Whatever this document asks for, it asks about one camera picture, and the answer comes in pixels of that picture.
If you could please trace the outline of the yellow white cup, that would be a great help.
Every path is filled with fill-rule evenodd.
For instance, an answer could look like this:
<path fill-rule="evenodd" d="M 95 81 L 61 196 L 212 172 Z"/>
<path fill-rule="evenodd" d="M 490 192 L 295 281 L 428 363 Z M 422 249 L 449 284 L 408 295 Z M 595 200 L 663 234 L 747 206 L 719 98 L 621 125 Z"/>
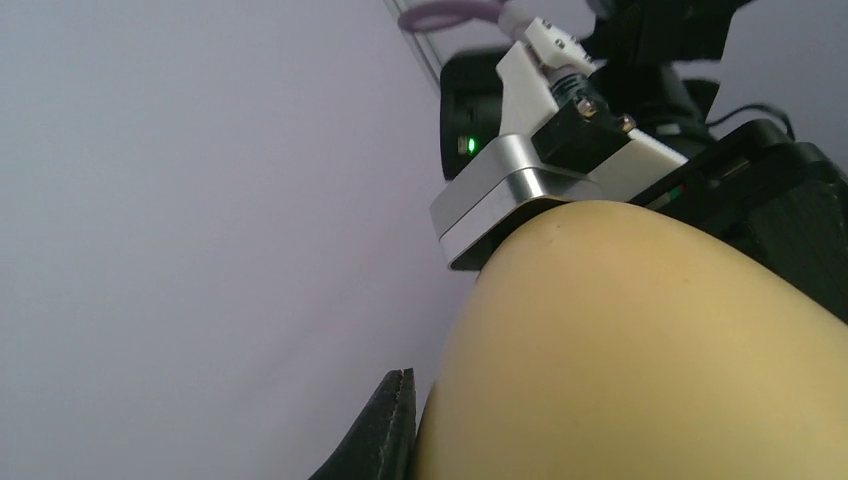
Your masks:
<path fill-rule="evenodd" d="M 843 479 L 847 328 L 735 249 L 577 202 L 470 291 L 415 479 Z"/>

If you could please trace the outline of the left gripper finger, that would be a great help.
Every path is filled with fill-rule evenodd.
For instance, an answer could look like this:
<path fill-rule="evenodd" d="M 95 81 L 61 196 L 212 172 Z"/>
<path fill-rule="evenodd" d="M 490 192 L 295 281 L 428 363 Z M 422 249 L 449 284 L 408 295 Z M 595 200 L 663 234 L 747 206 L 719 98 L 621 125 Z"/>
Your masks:
<path fill-rule="evenodd" d="M 416 388 L 411 368 L 387 372 L 311 480 L 402 480 L 416 439 Z"/>

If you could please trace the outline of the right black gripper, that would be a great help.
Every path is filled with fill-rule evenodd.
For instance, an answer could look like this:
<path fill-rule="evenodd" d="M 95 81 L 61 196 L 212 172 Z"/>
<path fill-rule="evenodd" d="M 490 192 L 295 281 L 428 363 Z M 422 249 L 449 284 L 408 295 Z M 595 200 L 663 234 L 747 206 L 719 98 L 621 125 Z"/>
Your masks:
<path fill-rule="evenodd" d="M 816 145 L 749 121 L 632 199 L 757 261 L 847 318 L 847 177 Z"/>

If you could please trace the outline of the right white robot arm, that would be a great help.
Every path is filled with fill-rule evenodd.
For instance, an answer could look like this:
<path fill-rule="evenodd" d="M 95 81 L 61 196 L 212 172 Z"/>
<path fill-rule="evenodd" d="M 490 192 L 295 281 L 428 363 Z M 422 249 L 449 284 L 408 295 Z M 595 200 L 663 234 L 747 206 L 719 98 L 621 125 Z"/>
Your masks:
<path fill-rule="evenodd" d="M 504 1 L 460 3 L 511 46 L 466 51 L 441 76 L 447 189 L 431 215 L 449 267 L 478 271 L 558 205 L 637 205 L 733 246 L 847 315 L 847 179 L 763 103 L 724 136 L 719 84 L 675 64 L 722 57 L 737 1 L 600 1 L 576 39 Z"/>

